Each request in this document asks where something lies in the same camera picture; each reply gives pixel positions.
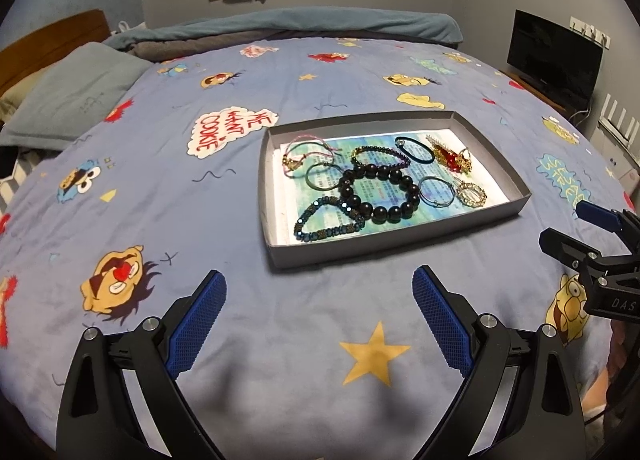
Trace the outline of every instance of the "bracelet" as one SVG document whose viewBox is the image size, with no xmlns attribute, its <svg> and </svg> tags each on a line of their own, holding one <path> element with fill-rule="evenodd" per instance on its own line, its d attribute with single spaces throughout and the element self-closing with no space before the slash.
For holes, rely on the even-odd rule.
<svg viewBox="0 0 640 460">
<path fill-rule="evenodd" d="M 484 192 L 484 189 L 471 182 L 463 182 L 457 177 L 454 177 L 453 180 L 456 182 L 456 196 L 460 202 L 467 207 L 473 207 L 475 209 L 484 206 L 486 203 L 486 192 Z"/>
<path fill-rule="evenodd" d="M 395 142 L 396 142 L 396 147 L 400 151 L 402 151 L 404 154 L 406 154 L 411 160 L 414 160 L 414 161 L 418 162 L 418 164 L 432 164 L 433 161 L 436 159 L 435 153 L 428 146 L 426 146 L 425 144 L 423 144 L 419 140 L 415 140 L 415 138 L 408 138 L 406 136 L 397 136 Z M 430 160 L 423 160 L 422 158 L 418 158 L 417 156 L 409 153 L 409 151 L 407 151 L 407 149 L 405 147 L 405 142 L 413 142 L 414 144 L 419 145 L 425 151 L 428 151 L 431 154 L 431 159 Z"/>
<path fill-rule="evenodd" d="M 381 165 L 381 166 L 377 166 L 375 164 L 364 165 L 363 163 L 359 162 L 358 159 L 356 158 L 361 153 L 384 153 L 391 156 L 395 156 L 396 158 L 401 160 L 401 163 L 391 164 L 391 165 Z M 361 145 L 360 147 L 356 147 L 356 149 L 354 149 L 351 152 L 351 163 L 353 164 L 354 170 L 356 169 L 359 170 L 360 168 L 362 168 L 365 170 L 364 175 L 366 175 L 367 178 L 375 178 L 379 168 L 384 167 L 386 169 L 389 169 L 389 171 L 393 171 L 395 169 L 405 169 L 409 167 L 411 160 L 409 160 L 409 157 L 406 157 L 405 155 L 403 155 L 399 151 L 396 151 L 395 149 L 390 149 L 388 147 L 378 147 L 373 145 Z"/>
<path fill-rule="evenodd" d="M 391 172 L 383 172 L 382 167 L 376 170 L 376 174 L 367 178 L 378 178 L 379 180 L 389 180 L 390 183 L 398 185 L 402 191 L 406 192 L 406 201 L 399 207 L 394 205 L 387 210 L 385 207 L 374 207 L 369 202 L 363 202 L 362 199 L 354 193 L 353 185 L 359 178 L 355 171 L 347 169 L 342 173 L 342 178 L 338 181 L 338 190 L 340 197 L 346 201 L 346 205 L 357 209 L 364 220 L 373 219 L 374 223 L 381 224 L 389 221 L 390 223 L 398 223 L 402 218 L 409 219 L 414 215 L 414 211 L 420 205 L 420 196 L 418 195 L 418 186 L 414 184 L 411 176 L 403 175 L 399 169 L 393 169 Z"/>
<path fill-rule="evenodd" d="M 449 191 L 451 192 L 451 199 L 447 202 L 436 202 L 434 200 L 430 200 L 427 198 L 427 195 L 424 194 L 424 192 L 422 192 L 422 184 L 425 183 L 428 180 L 433 180 L 435 182 L 441 182 L 444 185 L 447 186 L 447 188 L 449 188 Z M 420 198 L 422 198 L 422 201 L 424 203 L 426 203 L 427 205 L 430 205 L 431 207 L 436 207 L 438 209 L 441 209 L 443 207 L 449 207 L 452 203 L 453 200 L 456 199 L 456 190 L 454 188 L 454 186 L 450 183 L 447 182 L 446 180 L 443 180 L 442 178 L 439 178 L 437 176 L 424 176 L 423 178 L 420 179 L 420 181 L 418 182 L 418 191 L 420 194 Z"/>
<path fill-rule="evenodd" d="M 344 170 L 340 166 L 336 164 L 332 164 L 330 162 L 318 162 L 317 164 L 313 164 L 311 167 L 309 167 L 309 169 L 306 170 L 305 182 L 309 187 L 311 187 L 313 190 L 316 190 L 316 191 L 333 191 L 335 188 L 337 188 L 337 186 L 339 185 L 339 182 L 336 182 L 335 185 L 331 187 L 320 187 L 309 179 L 309 172 L 311 171 L 311 169 L 318 166 L 332 167 L 334 169 L 337 169 L 338 171 L 340 171 L 340 175 Z"/>
<path fill-rule="evenodd" d="M 299 147 L 303 144 L 319 145 L 320 147 L 324 147 L 327 151 L 329 151 L 329 153 L 327 154 L 327 153 L 322 153 L 320 151 L 311 151 L 309 153 L 303 154 L 298 158 L 292 158 L 289 156 L 291 151 L 293 151 L 296 147 Z M 289 142 L 289 144 L 285 148 L 284 153 L 282 154 L 282 169 L 285 175 L 287 175 L 287 173 L 293 172 L 301 168 L 302 164 L 305 162 L 305 159 L 311 155 L 319 155 L 319 156 L 330 158 L 331 163 L 334 163 L 335 154 L 340 151 L 342 151 L 342 149 L 331 147 L 324 140 L 322 140 L 321 138 L 318 138 L 315 135 L 299 135 L 299 136 L 296 136 L 291 142 Z"/>
<path fill-rule="evenodd" d="M 354 223 L 348 223 L 347 225 L 340 225 L 339 227 L 331 227 L 330 229 L 320 229 L 319 231 L 313 231 L 312 233 L 302 232 L 302 228 L 311 216 L 323 205 L 334 205 L 344 212 Z M 318 198 L 315 202 L 309 205 L 304 212 L 300 215 L 300 218 L 293 226 L 293 235 L 298 241 L 303 243 L 309 243 L 312 241 L 319 241 L 321 239 L 327 239 L 328 237 L 341 236 L 343 234 L 359 233 L 364 228 L 365 220 L 360 213 L 348 206 L 345 201 L 340 201 L 340 198 L 335 196 L 324 196 Z"/>
<path fill-rule="evenodd" d="M 468 148 L 465 147 L 460 153 L 456 153 L 442 142 L 435 140 L 432 136 L 424 136 L 433 145 L 436 160 L 441 166 L 446 167 L 454 173 L 468 173 L 471 170 L 471 153 Z"/>
</svg>

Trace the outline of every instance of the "white cabinet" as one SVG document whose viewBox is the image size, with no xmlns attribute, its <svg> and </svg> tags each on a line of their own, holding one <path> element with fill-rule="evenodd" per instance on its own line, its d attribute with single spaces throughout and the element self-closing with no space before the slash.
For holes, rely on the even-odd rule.
<svg viewBox="0 0 640 460">
<path fill-rule="evenodd" d="M 620 180 L 625 191 L 631 195 L 640 182 L 638 165 L 632 156 L 614 140 L 613 136 L 605 133 L 604 128 L 600 125 L 591 137 L 591 143 L 604 157 L 607 167 Z"/>
</svg>

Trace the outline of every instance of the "blue blanket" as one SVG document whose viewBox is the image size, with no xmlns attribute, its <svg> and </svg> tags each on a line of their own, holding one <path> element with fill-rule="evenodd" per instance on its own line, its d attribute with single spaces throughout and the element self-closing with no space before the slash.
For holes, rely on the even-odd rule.
<svg viewBox="0 0 640 460">
<path fill-rule="evenodd" d="M 105 43 L 111 48 L 123 50 L 142 41 L 199 39 L 256 29 L 332 32 L 367 30 L 438 43 L 462 43 L 462 32 L 458 24 L 446 14 L 337 6 L 281 8 L 219 19 L 201 19 L 155 30 L 133 29 L 113 36 Z"/>
<path fill-rule="evenodd" d="M 609 324 L 586 316 L 575 272 L 543 255 L 538 236 L 553 227 L 605 254 L 623 251 L 574 216 L 580 198 L 626 207 L 590 143 L 505 75 L 441 46 L 257 44 L 155 64 L 105 122 L 18 190 L 0 236 L 0 281 L 12 292 L 2 301 L 0 384 L 38 435 L 54 445 L 62 383 L 85 327 L 133 329 L 192 293 L 210 269 L 225 275 L 227 303 L 177 382 L 229 459 L 414 457 L 462 382 L 412 297 L 412 273 L 423 264 L 478 313 L 527 330 L 554 324 L 584 391 L 606 364 Z M 456 110 L 532 197 L 519 217 L 471 233 L 277 271 L 257 208 L 263 130 L 245 129 L 243 117 L 246 126 L 227 126 L 236 139 L 220 151 L 188 154 L 196 121 L 232 106 L 248 110 L 252 129 L 268 123 L 265 109 L 278 125 Z M 213 146 L 215 125 L 205 124 L 211 133 L 200 130 L 198 143 Z M 143 428 L 153 430 L 132 393 Z M 157 437 L 151 443 L 163 449 Z"/>
</svg>

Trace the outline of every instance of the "television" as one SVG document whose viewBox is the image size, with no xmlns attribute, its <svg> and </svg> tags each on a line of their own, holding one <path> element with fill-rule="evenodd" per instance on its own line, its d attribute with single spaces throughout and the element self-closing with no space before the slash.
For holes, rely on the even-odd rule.
<svg viewBox="0 0 640 460">
<path fill-rule="evenodd" d="M 602 46 L 591 39 L 516 10 L 507 64 L 560 106 L 587 110 L 598 80 L 602 52 Z"/>
</svg>

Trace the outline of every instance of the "big bird print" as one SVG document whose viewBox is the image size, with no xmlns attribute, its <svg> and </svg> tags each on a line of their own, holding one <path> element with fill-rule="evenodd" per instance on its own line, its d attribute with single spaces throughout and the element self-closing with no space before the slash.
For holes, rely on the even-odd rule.
<svg viewBox="0 0 640 460">
<path fill-rule="evenodd" d="M 582 337 L 589 320 L 589 314 L 584 311 L 586 301 L 587 293 L 578 282 L 578 274 L 571 278 L 563 274 L 560 290 L 546 311 L 546 322 L 556 327 L 563 345 Z"/>
</svg>

